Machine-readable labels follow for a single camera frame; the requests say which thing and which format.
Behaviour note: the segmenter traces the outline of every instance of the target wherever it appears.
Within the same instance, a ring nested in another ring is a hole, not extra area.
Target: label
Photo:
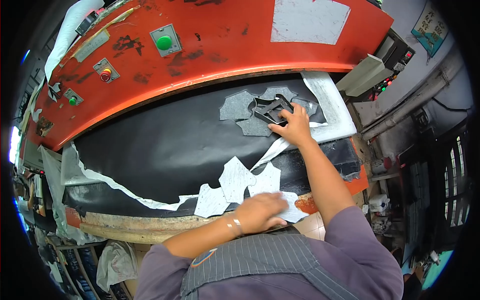
[[[84,61],[90,54],[93,53],[97,48],[101,45],[105,44],[108,41],[110,35],[108,34],[107,30],[102,30],[99,34],[97,34],[94,38],[88,41],[85,45],[82,45],[80,49],[78,49],[73,57],[75,57],[78,62]]]
[[[403,71],[403,70],[405,69],[405,65],[404,65],[403,63],[397,62],[397,63],[395,64],[395,66],[393,66],[393,69],[394,69],[395,71],[401,72],[401,71]]]

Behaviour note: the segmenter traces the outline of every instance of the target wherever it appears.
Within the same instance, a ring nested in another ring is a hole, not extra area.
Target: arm
[[[28,209],[33,209],[34,194],[35,194],[35,183],[32,181],[30,183],[30,198],[28,198]]]
[[[235,210],[218,220],[190,229],[163,242],[171,254],[195,258],[211,248],[233,240],[238,235],[265,231],[275,225],[286,225],[286,221],[274,215],[288,208],[281,193],[263,193],[245,199]],[[237,227],[234,218],[241,226]]]
[[[312,138],[305,108],[296,103],[292,105],[293,114],[287,110],[280,112],[288,121],[285,127],[269,124],[268,128],[300,150],[307,168],[313,200],[327,227],[337,213],[355,206],[355,203],[340,174]]]

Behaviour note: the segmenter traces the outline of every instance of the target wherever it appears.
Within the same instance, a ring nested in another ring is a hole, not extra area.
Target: window
[[[453,172],[453,176],[452,176],[453,194],[452,194],[452,196],[455,196],[456,195],[456,164],[455,164],[455,153],[453,151],[453,148],[452,148],[452,150],[450,150],[450,159],[452,160],[452,172]]]
[[[448,215],[448,202],[445,202],[445,220],[448,221],[447,215]]]
[[[458,145],[458,152],[460,153],[460,169],[463,177],[465,175],[465,169],[463,164],[463,151],[462,151],[462,144],[460,143],[460,136],[456,137],[456,143]]]
[[[455,224],[455,211],[456,211],[456,200],[453,200],[452,217],[450,218],[450,227],[456,226],[456,224]]]
[[[448,198],[448,173],[447,173],[447,167],[445,167],[445,198]]]

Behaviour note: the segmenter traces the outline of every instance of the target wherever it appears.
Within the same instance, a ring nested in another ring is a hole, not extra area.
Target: cable
[[[441,107],[443,107],[443,108],[445,108],[446,110],[449,110],[449,111],[464,111],[464,112],[468,111],[468,108],[449,108],[445,104],[443,104],[442,102],[435,99],[435,97],[432,97],[432,100],[435,101],[436,103],[438,103],[438,105],[440,105]]]

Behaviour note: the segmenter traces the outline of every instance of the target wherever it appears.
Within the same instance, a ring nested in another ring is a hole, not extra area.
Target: sticker
[[[35,133],[41,137],[45,137],[47,133],[52,129],[53,123],[47,120],[45,117],[41,117],[36,124]]]
[[[350,7],[335,1],[275,0],[270,41],[335,45],[349,14]]]
[[[87,41],[83,44],[73,55],[78,62],[84,61],[90,54],[93,53],[97,48],[101,45],[105,44],[108,41],[110,34],[108,34],[107,30],[102,30],[99,34],[93,37],[91,40]]]
[[[403,63],[397,62],[397,63],[395,64],[395,66],[393,66],[393,69],[394,69],[395,71],[400,71],[400,72],[401,72],[401,71],[403,71],[403,70],[405,69],[405,65],[404,65]]]
[[[428,55],[433,57],[444,42],[448,34],[448,28],[440,13],[430,1],[427,1],[411,32],[427,50]]]

